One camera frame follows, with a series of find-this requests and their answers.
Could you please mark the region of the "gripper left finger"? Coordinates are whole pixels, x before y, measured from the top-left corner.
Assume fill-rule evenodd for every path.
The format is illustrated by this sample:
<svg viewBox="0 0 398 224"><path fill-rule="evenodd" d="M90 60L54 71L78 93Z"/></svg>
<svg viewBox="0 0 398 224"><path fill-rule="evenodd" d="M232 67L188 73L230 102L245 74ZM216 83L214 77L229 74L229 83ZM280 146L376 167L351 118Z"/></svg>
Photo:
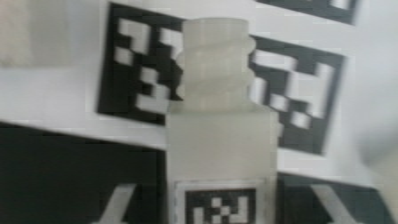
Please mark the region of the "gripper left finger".
<svg viewBox="0 0 398 224"><path fill-rule="evenodd" d="M134 189L134 183L118 184L115 186L99 219L90 224L127 224L124 221L124 215Z"/></svg>

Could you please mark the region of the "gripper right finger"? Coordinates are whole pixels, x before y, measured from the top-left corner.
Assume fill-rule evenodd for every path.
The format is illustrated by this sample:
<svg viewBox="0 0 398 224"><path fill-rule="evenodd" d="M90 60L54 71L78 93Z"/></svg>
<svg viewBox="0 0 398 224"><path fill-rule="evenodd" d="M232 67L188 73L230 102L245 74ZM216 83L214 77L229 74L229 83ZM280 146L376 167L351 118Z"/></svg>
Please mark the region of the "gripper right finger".
<svg viewBox="0 0 398 224"><path fill-rule="evenodd" d="M326 185L312 185L310 189L332 218L328 224L364 224L355 220L332 188Z"/></svg>

